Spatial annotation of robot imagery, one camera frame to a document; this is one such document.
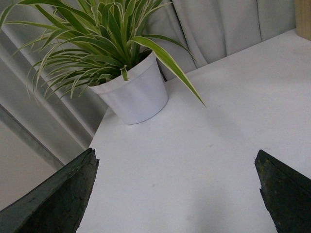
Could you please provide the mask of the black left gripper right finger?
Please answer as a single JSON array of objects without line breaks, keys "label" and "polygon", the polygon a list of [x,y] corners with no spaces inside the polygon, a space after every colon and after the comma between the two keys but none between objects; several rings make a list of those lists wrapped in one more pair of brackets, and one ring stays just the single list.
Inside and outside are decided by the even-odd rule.
[{"label": "black left gripper right finger", "polygon": [[311,180],[259,150],[255,159],[260,194],[278,233],[311,231]]}]

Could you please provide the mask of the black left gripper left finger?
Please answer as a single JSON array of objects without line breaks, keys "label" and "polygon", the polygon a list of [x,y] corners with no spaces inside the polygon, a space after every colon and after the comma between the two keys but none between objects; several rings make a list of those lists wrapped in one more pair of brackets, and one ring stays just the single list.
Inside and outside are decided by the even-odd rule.
[{"label": "black left gripper left finger", "polygon": [[74,233],[83,219],[99,166],[87,149],[0,212],[2,233]]}]

